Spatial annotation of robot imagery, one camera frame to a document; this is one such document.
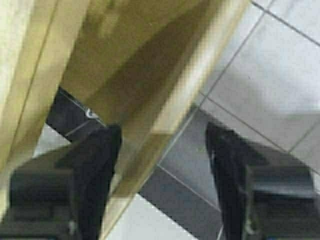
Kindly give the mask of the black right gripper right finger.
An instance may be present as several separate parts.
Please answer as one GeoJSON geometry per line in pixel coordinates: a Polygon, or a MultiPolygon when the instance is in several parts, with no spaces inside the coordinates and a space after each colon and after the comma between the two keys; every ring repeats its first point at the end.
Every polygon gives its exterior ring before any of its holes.
{"type": "Polygon", "coordinates": [[[293,155],[209,122],[205,146],[227,240],[317,240],[320,196],[293,155]]]}

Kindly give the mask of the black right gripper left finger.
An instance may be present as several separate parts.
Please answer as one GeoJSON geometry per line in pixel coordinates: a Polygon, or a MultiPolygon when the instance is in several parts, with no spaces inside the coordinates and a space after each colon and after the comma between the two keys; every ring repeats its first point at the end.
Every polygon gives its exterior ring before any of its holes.
{"type": "Polygon", "coordinates": [[[117,124],[12,167],[3,240],[97,240],[122,146],[117,124]]]}

